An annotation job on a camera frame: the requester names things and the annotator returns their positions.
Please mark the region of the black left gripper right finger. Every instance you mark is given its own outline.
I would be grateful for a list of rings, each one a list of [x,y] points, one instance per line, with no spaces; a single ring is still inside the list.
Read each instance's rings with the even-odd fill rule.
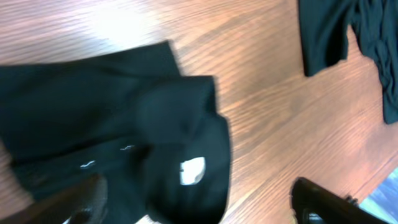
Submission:
[[[341,198],[304,177],[295,179],[290,205],[298,224],[387,224],[360,209],[358,199]]]

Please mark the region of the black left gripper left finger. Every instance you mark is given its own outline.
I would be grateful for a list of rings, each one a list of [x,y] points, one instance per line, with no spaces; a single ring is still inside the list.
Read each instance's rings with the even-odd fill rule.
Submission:
[[[1,224],[100,224],[107,201],[107,180],[94,175],[2,219]]]

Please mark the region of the black polo shirt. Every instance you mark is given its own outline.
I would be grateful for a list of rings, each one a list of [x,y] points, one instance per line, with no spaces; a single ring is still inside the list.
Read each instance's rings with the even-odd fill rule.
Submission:
[[[183,76],[162,42],[1,67],[1,139],[35,200],[100,174],[105,223],[218,223],[231,146],[214,79]]]

